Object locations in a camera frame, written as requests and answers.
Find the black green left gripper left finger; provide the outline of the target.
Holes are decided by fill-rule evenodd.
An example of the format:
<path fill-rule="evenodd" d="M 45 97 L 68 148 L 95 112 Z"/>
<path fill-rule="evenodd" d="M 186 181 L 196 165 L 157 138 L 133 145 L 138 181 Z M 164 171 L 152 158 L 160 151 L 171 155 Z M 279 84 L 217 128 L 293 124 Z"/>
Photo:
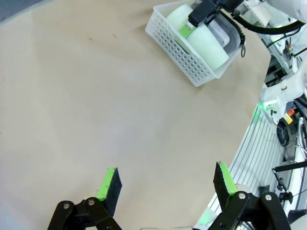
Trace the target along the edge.
<path fill-rule="evenodd" d="M 116 205 L 122 188 L 118 168 L 108 168 L 95 196 L 74 204 L 63 200 L 55 208 L 49 230 L 120 230 L 114 219 Z"/>

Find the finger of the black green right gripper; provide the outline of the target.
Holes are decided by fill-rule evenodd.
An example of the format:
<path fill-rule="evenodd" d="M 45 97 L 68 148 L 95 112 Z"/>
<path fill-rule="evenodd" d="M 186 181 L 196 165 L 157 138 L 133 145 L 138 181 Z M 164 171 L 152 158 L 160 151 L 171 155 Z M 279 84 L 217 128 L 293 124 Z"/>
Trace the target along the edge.
<path fill-rule="evenodd" d="M 185 25 L 183 25 L 180 28 L 179 33 L 184 38 L 187 38 L 187 37 L 189 37 L 194 32 L 195 29 L 196 29 L 196 27 L 193 24 L 191 24 L 190 22 L 187 22 Z"/>

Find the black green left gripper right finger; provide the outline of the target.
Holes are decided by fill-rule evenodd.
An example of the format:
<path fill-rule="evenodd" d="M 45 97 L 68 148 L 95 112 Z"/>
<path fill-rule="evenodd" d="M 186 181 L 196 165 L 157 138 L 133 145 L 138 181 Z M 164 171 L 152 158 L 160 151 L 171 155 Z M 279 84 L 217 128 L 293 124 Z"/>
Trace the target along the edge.
<path fill-rule="evenodd" d="M 238 190 L 225 163 L 216 163 L 213 184 L 222 212 L 210 230 L 235 230 L 242 222 L 255 230 L 291 229 L 278 196 L 267 192 L 257 197 Z"/>

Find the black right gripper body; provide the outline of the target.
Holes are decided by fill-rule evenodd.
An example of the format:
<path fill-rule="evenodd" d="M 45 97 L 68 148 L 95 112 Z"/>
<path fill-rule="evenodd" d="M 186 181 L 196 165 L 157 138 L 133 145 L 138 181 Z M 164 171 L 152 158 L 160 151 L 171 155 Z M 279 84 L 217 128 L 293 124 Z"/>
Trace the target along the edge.
<path fill-rule="evenodd" d="M 222 8 L 219 0 L 202 0 L 188 15 L 188 21 L 195 27 L 209 23 Z"/>

